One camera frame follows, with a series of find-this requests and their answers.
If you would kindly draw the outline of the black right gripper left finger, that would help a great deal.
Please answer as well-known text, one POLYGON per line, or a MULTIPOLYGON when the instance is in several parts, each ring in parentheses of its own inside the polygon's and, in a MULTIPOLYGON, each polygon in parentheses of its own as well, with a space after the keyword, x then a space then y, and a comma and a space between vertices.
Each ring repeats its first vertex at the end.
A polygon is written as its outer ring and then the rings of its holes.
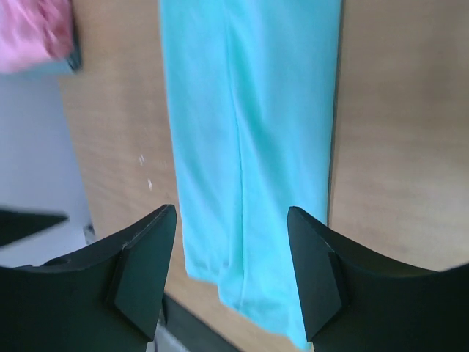
POLYGON ((155 343, 177 212, 40 266, 1 269, 3 351, 145 351, 155 343))

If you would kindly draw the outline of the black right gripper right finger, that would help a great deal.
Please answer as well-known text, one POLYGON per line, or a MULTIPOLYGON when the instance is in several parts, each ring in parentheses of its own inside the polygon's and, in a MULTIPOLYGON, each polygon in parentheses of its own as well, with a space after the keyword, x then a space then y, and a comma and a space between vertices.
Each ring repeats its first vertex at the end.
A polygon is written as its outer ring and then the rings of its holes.
POLYGON ((468 266, 430 271, 346 238, 299 207, 289 245, 316 351, 466 351, 468 266))

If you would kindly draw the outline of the teal t shirt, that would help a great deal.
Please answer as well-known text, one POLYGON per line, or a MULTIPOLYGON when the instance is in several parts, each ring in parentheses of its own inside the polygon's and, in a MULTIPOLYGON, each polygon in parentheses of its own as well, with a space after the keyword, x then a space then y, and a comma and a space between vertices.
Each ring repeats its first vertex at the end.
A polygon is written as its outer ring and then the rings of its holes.
POLYGON ((310 348, 287 233, 328 219, 340 1, 162 1, 187 275, 310 348))

